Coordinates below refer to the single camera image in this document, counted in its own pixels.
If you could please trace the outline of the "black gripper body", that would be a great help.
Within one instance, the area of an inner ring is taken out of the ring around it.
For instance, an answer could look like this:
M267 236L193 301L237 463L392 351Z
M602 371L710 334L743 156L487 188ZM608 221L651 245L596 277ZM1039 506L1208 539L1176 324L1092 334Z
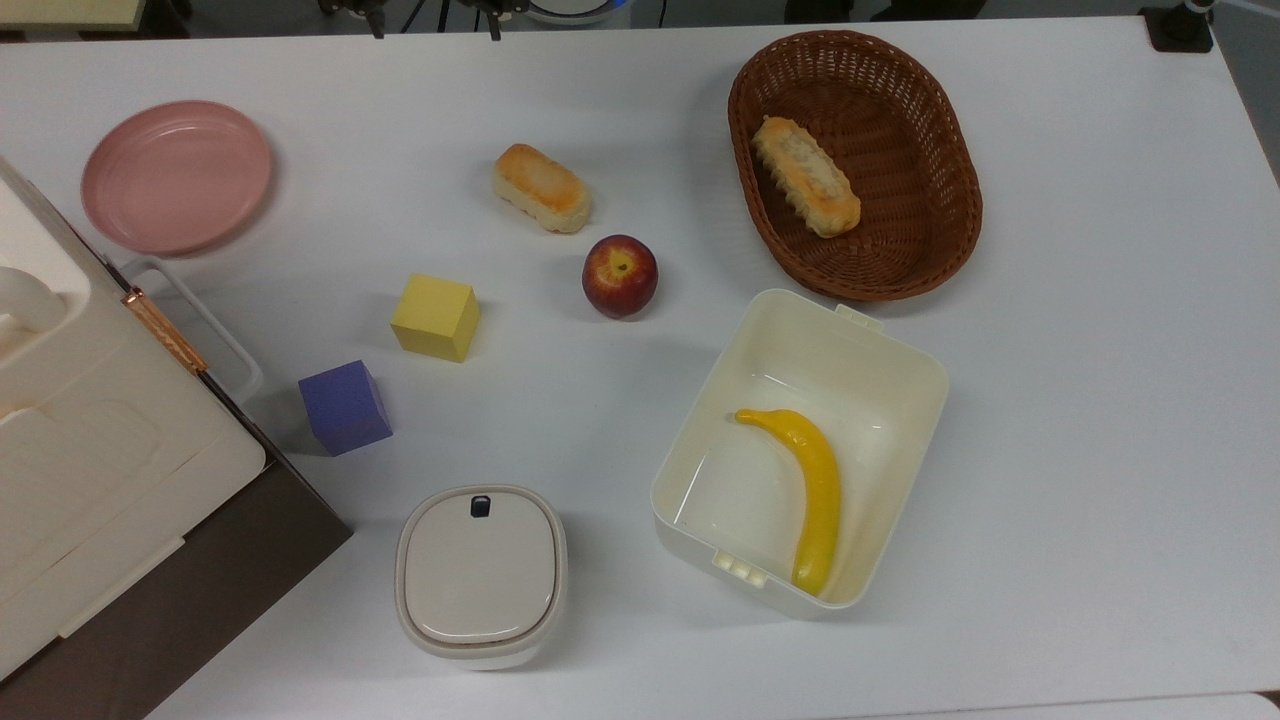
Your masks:
M387 1L319 1L317 6L324 13L334 13L339 9L353 15L372 15L380 12ZM527 13L530 1L460 1L465 6L479 9L484 15L513 15Z

